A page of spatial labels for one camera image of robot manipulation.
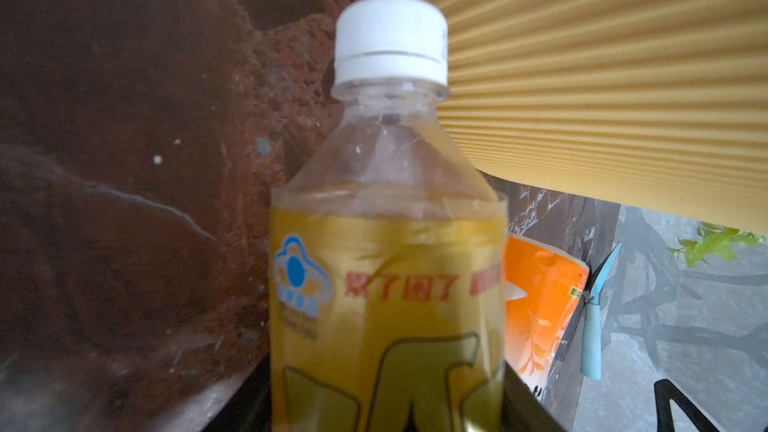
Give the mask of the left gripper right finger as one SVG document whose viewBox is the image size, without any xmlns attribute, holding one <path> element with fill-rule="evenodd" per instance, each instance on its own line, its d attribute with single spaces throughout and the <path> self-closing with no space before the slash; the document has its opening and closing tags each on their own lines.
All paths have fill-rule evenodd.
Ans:
<svg viewBox="0 0 768 432">
<path fill-rule="evenodd" d="M 512 368 L 505 364 L 503 432 L 564 432 Z"/>
</svg>

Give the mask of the orange cap white bottle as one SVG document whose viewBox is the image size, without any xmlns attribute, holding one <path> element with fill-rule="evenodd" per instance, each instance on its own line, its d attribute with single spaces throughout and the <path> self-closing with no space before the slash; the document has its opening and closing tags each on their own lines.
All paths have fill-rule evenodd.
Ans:
<svg viewBox="0 0 768 432">
<path fill-rule="evenodd" d="M 580 302 L 589 268 L 545 243 L 511 234 L 504 257 L 505 360 L 536 398 Z"/>
</svg>

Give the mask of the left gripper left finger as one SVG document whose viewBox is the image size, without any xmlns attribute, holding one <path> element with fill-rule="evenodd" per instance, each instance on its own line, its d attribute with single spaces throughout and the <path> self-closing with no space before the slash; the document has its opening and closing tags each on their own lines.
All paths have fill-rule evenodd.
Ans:
<svg viewBox="0 0 768 432">
<path fill-rule="evenodd" d="M 204 432 L 272 430 L 271 361 L 266 355 Z"/>
</svg>

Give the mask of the yellow red label bottle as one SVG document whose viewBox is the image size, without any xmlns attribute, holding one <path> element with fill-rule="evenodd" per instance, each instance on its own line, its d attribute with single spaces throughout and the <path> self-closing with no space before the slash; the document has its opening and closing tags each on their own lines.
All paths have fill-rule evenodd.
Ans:
<svg viewBox="0 0 768 432">
<path fill-rule="evenodd" d="M 423 0 L 336 25 L 339 126 L 272 193 L 275 431 L 496 431 L 506 200 L 438 121 L 448 26 Z"/>
</svg>

